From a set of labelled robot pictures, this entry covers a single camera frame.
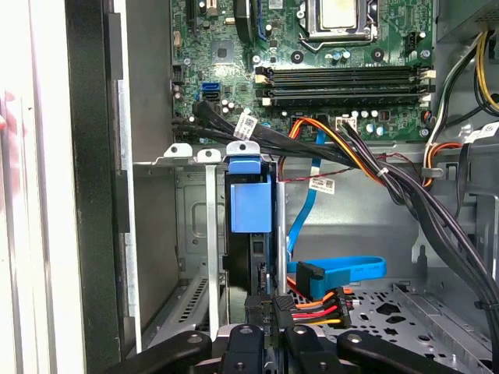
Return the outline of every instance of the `cable clip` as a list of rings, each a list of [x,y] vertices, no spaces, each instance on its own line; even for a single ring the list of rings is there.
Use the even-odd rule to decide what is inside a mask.
[[[475,302],[475,307],[480,310],[498,310],[499,302],[494,304],[487,304],[485,302]]]
[[[379,173],[376,174],[376,176],[379,178],[381,175],[387,174],[388,169],[387,168],[382,168]]]

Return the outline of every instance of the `white label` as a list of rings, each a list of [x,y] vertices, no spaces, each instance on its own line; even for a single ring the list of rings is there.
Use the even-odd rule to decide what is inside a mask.
[[[465,141],[465,144],[466,143],[473,143],[477,136],[480,134],[480,130],[475,130],[473,131],[471,134],[468,135],[468,137],[466,138],[466,141]]]
[[[282,9],[283,0],[268,0],[269,9]]]
[[[329,178],[312,178],[310,179],[309,189],[315,189],[319,192],[334,195],[334,179]]]
[[[465,143],[473,143],[477,139],[490,138],[494,136],[499,129],[499,122],[490,123],[485,125],[481,130],[473,131],[467,138]]]
[[[237,126],[234,130],[234,136],[241,140],[250,140],[253,130],[257,126],[258,119],[247,115],[246,113],[241,113]]]
[[[480,134],[478,134],[477,139],[482,138],[490,138],[496,134],[497,128],[499,128],[499,122],[490,123],[489,125],[485,125]]]

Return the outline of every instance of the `black plastic clip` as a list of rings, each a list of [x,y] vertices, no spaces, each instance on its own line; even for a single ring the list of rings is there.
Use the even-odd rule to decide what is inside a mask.
[[[322,267],[299,261],[296,264],[296,290],[305,298],[313,301],[310,294],[310,279],[322,281],[325,271]]]
[[[475,302],[475,307],[480,310],[498,310],[499,302],[487,304],[486,302]]]

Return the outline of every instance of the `green circuit board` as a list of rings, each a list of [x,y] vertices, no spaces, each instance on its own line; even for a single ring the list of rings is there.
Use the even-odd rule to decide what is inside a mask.
[[[257,38],[251,45],[243,44],[238,37],[236,26],[228,24],[227,18],[233,17],[233,0],[218,0],[217,15],[201,14],[194,2],[197,15],[196,35],[186,22],[186,1],[172,0],[172,29],[177,39],[173,47],[173,63],[182,68],[185,84],[182,86],[182,99],[174,104],[175,113],[183,118],[192,114],[194,101],[201,98],[200,85],[203,82],[221,84],[221,98],[234,103],[235,109],[224,116],[236,123],[240,113],[249,108],[259,123],[287,132],[293,115],[327,114],[334,118],[350,114],[352,110],[361,112],[365,108],[275,108],[262,106],[261,99],[255,98],[257,89],[254,83],[254,67],[266,66],[274,69],[313,69],[326,67],[371,67],[400,65],[432,65],[433,0],[378,0],[378,38],[372,44],[363,46],[324,47],[313,53],[299,43],[303,29],[296,13],[298,0],[261,0],[261,24],[272,25],[268,41]],[[426,37],[417,44],[417,49],[409,55],[404,51],[405,37],[409,32],[424,32]],[[217,55],[223,47],[227,54]],[[375,62],[374,49],[380,48],[384,58]],[[295,51],[303,53],[303,62],[292,62]],[[342,59],[337,65],[331,64],[331,54],[336,51],[350,52],[351,57]],[[422,120],[427,108],[419,105],[392,106],[375,108],[383,112],[383,118],[371,115],[358,117],[357,128],[365,140],[425,141],[426,123]],[[383,128],[383,135],[372,128]],[[306,130],[302,138],[314,139],[312,130]]]

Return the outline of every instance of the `cpu socket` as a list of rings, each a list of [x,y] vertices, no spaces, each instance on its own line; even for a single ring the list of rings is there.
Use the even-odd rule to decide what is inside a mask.
[[[372,43],[377,39],[377,1],[305,0],[296,13],[305,31],[299,41],[313,52],[325,46]]]

